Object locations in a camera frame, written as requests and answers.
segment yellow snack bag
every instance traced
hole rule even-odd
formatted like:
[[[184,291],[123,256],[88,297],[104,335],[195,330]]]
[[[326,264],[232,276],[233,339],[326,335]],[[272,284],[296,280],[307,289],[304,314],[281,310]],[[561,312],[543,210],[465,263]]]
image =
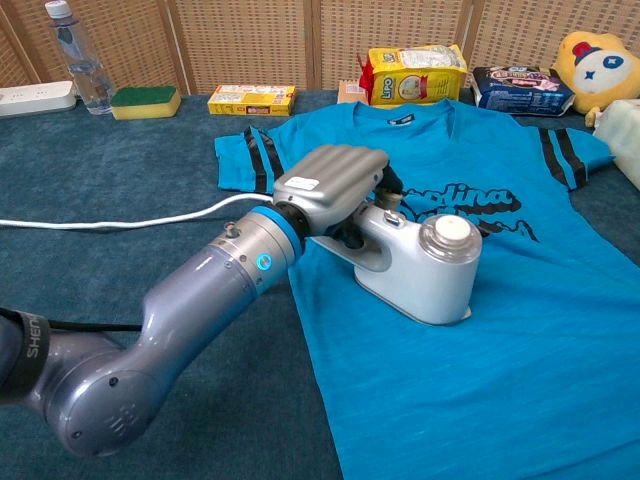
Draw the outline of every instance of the yellow snack bag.
[[[360,86],[370,105],[435,103],[457,100],[467,63],[457,45],[415,48],[372,48],[362,69]]]

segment table surface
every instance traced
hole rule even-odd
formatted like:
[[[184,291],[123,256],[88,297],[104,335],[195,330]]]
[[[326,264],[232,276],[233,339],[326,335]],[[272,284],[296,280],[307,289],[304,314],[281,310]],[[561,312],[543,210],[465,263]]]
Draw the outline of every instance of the table surface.
[[[463,99],[470,101],[468,92]],[[211,116],[206,100],[184,98],[171,119],[117,122],[78,105],[0,120],[0,218],[133,221],[225,198],[230,193],[216,188],[213,138],[286,118]],[[295,112],[335,100],[336,92],[302,92]],[[584,128],[575,114],[518,121]],[[571,200],[640,264],[640,193],[614,166]],[[0,305],[69,321],[141,322],[145,292],[248,208],[234,204],[206,219],[111,233],[0,229]],[[117,455],[75,458],[19,407],[0,410],[0,431],[0,477],[15,480],[342,477],[287,279],[204,350],[147,433]]]

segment white power strip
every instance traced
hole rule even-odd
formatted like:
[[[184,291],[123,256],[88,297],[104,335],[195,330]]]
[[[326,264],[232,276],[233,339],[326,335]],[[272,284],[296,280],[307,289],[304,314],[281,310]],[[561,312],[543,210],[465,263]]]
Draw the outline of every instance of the white power strip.
[[[73,82],[0,88],[0,117],[70,110],[76,106]]]

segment bottle cap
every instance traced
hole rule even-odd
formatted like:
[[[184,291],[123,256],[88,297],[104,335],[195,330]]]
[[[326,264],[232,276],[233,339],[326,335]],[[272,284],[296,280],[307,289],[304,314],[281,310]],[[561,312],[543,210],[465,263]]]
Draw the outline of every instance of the bottle cap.
[[[66,18],[71,16],[71,7],[65,0],[54,0],[44,4],[51,18]]]
[[[456,215],[443,215],[436,220],[436,233],[451,243],[464,242],[471,235],[469,222]]]

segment sponge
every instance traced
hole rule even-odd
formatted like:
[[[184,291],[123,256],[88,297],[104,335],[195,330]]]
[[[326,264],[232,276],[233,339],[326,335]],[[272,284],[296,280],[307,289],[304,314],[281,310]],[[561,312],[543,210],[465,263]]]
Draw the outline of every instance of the sponge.
[[[179,106],[176,87],[125,87],[111,99],[116,120],[173,117]]]

